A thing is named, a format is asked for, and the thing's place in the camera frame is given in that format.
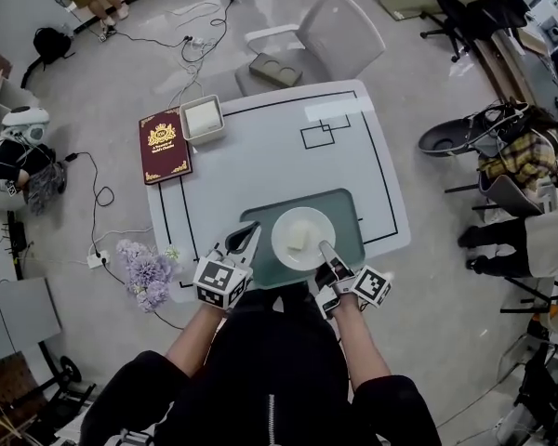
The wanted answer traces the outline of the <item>green tray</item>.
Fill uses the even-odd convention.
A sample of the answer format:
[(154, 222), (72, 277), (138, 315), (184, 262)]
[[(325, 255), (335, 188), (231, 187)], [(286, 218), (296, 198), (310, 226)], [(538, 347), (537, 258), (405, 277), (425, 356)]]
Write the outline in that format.
[(271, 235), (276, 220), (283, 213), (296, 207), (311, 207), (329, 218), (336, 232), (336, 241), (332, 245), (349, 266), (357, 267), (365, 260), (358, 216), (352, 195), (347, 190), (330, 190), (281, 203), (263, 205), (246, 210), (241, 215), (243, 221), (257, 221), (261, 226), (259, 246), (252, 262), (254, 284), (258, 288), (272, 289), (305, 281), (315, 273), (315, 269), (296, 271), (286, 267), (278, 260), (272, 249)]

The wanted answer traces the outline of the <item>purple flower bouquet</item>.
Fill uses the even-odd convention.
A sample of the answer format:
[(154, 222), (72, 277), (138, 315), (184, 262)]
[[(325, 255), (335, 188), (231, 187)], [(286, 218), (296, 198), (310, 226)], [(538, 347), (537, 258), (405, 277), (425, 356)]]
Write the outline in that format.
[(170, 284), (181, 272), (178, 249), (169, 245), (163, 253), (157, 253), (143, 243), (123, 239), (116, 245), (116, 252), (126, 270), (126, 289), (143, 312), (155, 312), (170, 298)]

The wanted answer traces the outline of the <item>person's left forearm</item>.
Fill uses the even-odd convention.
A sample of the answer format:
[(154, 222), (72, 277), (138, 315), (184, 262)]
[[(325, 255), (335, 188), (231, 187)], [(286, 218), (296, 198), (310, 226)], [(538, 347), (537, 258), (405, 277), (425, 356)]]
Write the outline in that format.
[(165, 357), (187, 376), (194, 376), (205, 364), (224, 314), (225, 312), (219, 308), (202, 304), (168, 349)]

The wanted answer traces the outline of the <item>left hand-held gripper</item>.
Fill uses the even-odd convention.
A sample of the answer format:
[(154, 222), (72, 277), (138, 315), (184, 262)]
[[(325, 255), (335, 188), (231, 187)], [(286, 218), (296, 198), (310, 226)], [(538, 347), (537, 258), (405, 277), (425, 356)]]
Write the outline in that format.
[(199, 259), (193, 277), (197, 301), (224, 311), (235, 307), (252, 280), (253, 270), (249, 266), (258, 250), (260, 235), (261, 226), (257, 221), (241, 222), (226, 235), (225, 250), (241, 252), (242, 264), (218, 250)]

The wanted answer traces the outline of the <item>white vase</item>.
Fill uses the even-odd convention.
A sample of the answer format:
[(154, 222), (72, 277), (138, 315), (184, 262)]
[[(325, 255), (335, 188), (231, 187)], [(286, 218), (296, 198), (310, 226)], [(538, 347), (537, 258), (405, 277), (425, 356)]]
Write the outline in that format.
[(179, 276), (180, 274), (187, 272), (193, 264), (193, 258), (188, 254), (188, 252), (183, 249), (179, 249), (174, 244), (170, 244), (165, 249), (164, 256), (168, 260), (171, 273), (174, 276)]

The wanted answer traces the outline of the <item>person's right forearm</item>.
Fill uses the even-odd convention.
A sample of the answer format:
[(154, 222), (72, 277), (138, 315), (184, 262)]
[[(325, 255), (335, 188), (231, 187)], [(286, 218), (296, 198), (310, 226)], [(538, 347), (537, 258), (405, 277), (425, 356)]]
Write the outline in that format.
[(380, 355), (355, 295), (344, 295), (333, 311), (343, 346), (352, 390), (363, 383), (392, 374)]

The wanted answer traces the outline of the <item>dark grey round seat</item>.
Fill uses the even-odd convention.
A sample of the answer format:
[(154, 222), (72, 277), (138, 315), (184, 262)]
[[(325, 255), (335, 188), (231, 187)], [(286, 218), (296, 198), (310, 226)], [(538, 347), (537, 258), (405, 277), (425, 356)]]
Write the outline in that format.
[(418, 149), (434, 158), (457, 156), (472, 151), (468, 143), (470, 122), (454, 119), (438, 124), (423, 134)]

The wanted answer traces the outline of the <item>grey cabinet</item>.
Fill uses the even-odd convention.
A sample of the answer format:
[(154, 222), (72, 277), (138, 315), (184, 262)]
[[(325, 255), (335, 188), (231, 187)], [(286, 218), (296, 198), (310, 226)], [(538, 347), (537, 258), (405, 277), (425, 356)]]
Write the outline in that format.
[(0, 282), (0, 360), (60, 332), (44, 278)]

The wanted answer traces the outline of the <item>black router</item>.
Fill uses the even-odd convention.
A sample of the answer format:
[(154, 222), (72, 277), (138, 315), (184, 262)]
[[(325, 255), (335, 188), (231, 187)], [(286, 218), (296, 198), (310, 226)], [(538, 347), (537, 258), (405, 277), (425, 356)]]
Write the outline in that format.
[(9, 221), (8, 235), (13, 255), (18, 256), (24, 253), (28, 248), (24, 223), (21, 221)]

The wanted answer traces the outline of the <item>black office chair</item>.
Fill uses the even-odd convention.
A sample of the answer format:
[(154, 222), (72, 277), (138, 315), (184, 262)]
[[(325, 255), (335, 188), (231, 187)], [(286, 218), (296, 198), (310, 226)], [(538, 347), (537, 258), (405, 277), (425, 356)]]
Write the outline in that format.
[(510, 31), (519, 40), (518, 30), (527, 26), (527, 14), (530, 12), (524, 0), (474, 0), (468, 4), (459, 0), (436, 2), (445, 19), (439, 20), (422, 10), (419, 17), (422, 20), (430, 19), (438, 25), (438, 29), (421, 32), (419, 36), (427, 39), (430, 36), (445, 35), (453, 49), (453, 63), (460, 59), (461, 52), (467, 54), (473, 49), (474, 41), (488, 41), (497, 31)]

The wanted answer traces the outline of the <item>black weight wheel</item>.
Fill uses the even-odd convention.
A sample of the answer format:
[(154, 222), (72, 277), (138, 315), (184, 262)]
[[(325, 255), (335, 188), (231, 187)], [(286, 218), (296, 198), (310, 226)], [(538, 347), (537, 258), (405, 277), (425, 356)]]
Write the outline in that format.
[(76, 364), (67, 356), (60, 357), (61, 381), (66, 384), (80, 383), (82, 375)]

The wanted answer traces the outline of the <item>white table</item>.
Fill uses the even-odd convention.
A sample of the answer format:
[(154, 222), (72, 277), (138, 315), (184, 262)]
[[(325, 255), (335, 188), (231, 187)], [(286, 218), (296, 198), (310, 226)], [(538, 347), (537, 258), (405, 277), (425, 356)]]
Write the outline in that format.
[(147, 189), (156, 244), (187, 251), (170, 293), (194, 298), (195, 265), (248, 209), (345, 189), (367, 258), (411, 235), (392, 157), (363, 82), (304, 85), (221, 104), (225, 136), (193, 150), (193, 171)]

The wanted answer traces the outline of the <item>white round plate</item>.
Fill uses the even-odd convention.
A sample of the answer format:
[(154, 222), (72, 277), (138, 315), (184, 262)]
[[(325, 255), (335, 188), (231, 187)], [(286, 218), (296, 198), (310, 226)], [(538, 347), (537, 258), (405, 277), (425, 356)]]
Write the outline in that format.
[[(290, 226), (298, 220), (308, 222), (309, 236), (302, 251), (293, 251), (287, 248), (286, 242)], [(271, 243), (275, 256), (283, 265), (296, 271), (316, 269), (324, 263), (319, 250), (319, 242), (322, 240), (335, 244), (336, 232), (329, 218), (311, 207), (288, 210), (276, 220), (272, 228)]]

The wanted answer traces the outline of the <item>grey shell chair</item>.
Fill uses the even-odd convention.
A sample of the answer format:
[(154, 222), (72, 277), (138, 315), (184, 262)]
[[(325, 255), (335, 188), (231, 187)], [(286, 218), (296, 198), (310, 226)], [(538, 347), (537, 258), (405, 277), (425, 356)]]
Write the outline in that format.
[(478, 190), (489, 200), (489, 203), (473, 206), (472, 211), (474, 212), (502, 209), (514, 217), (538, 216), (544, 213), (543, 206), (529, 199), (506, 175), (490, 181), (484, 172), (480, 172), (475, 184), (450, 188), (444, 190), (444, 194), (469, 190)]

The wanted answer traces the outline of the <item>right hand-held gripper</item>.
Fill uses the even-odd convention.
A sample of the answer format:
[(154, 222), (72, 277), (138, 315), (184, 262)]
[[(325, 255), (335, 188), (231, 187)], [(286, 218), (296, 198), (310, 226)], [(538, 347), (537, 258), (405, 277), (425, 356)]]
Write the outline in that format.
[(369, 266), (357, 272), (343, 267), (339, 255), (327, 240), (319, 242), (319, 250), (325, 264), (314, 278), (319, 288), (315, 302), (325, 319), (332, 316), (332, 311), (345, 295), (355, 295), (363, 304), (380, 307), (392, 288), (389, 276)]

